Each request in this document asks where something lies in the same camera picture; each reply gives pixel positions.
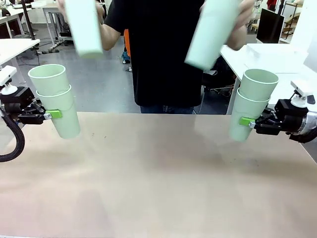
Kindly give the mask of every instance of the red clothing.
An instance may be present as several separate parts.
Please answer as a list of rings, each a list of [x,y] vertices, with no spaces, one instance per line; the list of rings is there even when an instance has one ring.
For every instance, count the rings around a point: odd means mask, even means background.
[[[271,5],[276,6],[277,0],[267,0],[267,8],[269,8]]]

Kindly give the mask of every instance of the monitor screen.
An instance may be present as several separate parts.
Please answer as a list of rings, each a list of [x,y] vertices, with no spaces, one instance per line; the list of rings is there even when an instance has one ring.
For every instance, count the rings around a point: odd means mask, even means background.
[[[262,43],[279,43],[284,25],[284,16],[262,9],[257,39]]]

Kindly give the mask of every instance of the jeans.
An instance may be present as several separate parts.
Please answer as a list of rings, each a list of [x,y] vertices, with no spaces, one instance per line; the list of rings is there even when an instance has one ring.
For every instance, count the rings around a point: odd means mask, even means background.
[[[170,106],[149,106],[140,107],[143,114],[193,114],[194,107],[192,108],[179,108]]]

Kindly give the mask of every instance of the wooden table surface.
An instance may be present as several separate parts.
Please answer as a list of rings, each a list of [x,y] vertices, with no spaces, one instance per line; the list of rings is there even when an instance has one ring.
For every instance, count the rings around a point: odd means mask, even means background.
[[[1,235],[316,237],[317,166],[285,134],[233,142],[228,116],[79,119],[73,140],[24,127],[23,154],[0,165]]]

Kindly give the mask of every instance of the plastic cup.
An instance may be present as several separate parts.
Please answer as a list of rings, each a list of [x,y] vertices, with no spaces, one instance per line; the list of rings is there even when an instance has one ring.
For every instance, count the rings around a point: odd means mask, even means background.
[[[210,70],[220,55],[239,14],[240,0],[207,0],[185,63]]]
[[[83,58],[97,58],[104,53],[95,2],[65,0],[67,21],[76,52]]]
[[[271,97],[278,84],[278,76],[263,69],[248,69],[244,72],[240,94],[254,101],[265,101]]]
[[[36,92],[46,110],[60,110],[61,118],[52,119],[52,122],[63,139],[71,139],[80,133],[80,125],[75,108],[74,95],[71,86],[62,94],[55,96],[43,96]]]
[[[69,89],[66,68],[63,65],[45,64],[31,69],[28,75],[41,95],[59,95]]]
[[[258,119],[268,105],[269,99],[265,101],[250,100],[243,97],[239,91],[240,89],[238,89],[238,93],[233,106],[229,135],[235,141],[244,142],[251,134],[252,128],[249,128],[245,125],[240,125],[240,119]]]

